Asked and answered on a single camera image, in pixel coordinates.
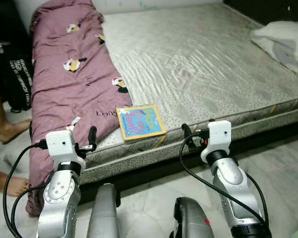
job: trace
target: pink comforter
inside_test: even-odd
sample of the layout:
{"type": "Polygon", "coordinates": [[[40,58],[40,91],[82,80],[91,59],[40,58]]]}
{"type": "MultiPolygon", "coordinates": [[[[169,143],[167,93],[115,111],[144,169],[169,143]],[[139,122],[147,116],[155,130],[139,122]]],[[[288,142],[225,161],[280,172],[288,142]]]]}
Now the pink comforter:
{"type": "MultiPolygon", "coordinates": [[[[91,0],[52,0],[32,17],[35,74],[32,88],[32,142],[64,130],[76,117],[75,141],[88,144],[91,126],[101,140],[119,127],[116,107],[131,106],[128,89],[105,46],[99,14],[91,0]]],[[[30,151],[30,187],[53,171],[47,150],[30,151]]],[[[28,196],[26,210],[39,215],[42,191],[28,196]]]]}

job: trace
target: bare foot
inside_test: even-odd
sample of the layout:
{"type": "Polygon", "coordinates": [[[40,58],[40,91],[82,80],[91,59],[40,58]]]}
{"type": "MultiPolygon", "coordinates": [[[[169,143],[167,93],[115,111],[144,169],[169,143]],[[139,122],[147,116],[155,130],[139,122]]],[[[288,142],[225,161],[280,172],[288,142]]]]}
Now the bare foot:
{"type": "Polygon", "coordinates": [[[0,130],[0,141],[2,144],[7,144],[13,140],[21,132],[30,127],[31,120],[24,120],[17,124],[7,124],[0,130]]]}
{"type": "MultiPolygon", "coordinates": [[[[0,192],[3,192],[7,175],[0,172],[0,192]]],[[[17,197],[29,187],[29,180],[25,178],[12,177],[10,179],[7,194],[17,197]]]]}

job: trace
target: gray mattress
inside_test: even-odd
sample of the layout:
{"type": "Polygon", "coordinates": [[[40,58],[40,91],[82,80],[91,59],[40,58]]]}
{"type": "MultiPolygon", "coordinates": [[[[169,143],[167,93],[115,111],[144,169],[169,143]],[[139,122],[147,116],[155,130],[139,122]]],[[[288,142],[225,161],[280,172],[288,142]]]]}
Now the gray mattress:
{"type": "Polygon", "coordinates": [[[88,155],[82,182],[177,156],[182,123],[227,119],[241,139],[298,121],[298,76],[250,42],[259,27],[222,4],[106,15],[134,106],[156,104],[167,134],[125,143],[114,131],[88,155]]]}

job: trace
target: silver robot arm segment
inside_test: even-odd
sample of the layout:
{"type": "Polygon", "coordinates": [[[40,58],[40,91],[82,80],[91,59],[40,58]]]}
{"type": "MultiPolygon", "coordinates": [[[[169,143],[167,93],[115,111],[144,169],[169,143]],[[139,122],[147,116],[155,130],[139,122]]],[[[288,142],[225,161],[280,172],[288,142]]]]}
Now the silver robot arm segment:
{"type": "MultiPolygon", "coordinates": [[[[214,176],[213,184],[230,196],[247,205],[261,216],[254,194],[249,189],[249,179],[246,173],[230,158],[231,124],[229,121],[213,121],[208,124],[208,145],[201,153],[203,162],[211,167],[214,176]]],[[[246,234],[261,234],[261,222],[242,206],[220,195],[226,221],[234,237],[244,237],[246,234]]]]}
{"type": "Polygon", "coordinates": [[[80,200],[79,175],[86,163],[76,153],[72,132],[46,135],[55,173],[44,190],[44,208],[38,224],[39,238],[74,238],[76,209],[80,200]]]}

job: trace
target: book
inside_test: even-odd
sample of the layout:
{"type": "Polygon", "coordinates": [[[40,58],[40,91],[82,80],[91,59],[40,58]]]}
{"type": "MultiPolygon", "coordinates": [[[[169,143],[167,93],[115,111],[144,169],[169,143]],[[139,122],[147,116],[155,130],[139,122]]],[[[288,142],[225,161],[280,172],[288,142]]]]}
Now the book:
{"type": "Polygon", "coordinates": [[[124,140],[134,140],[166,133],[156,105],[117,108],[124,140]]]}

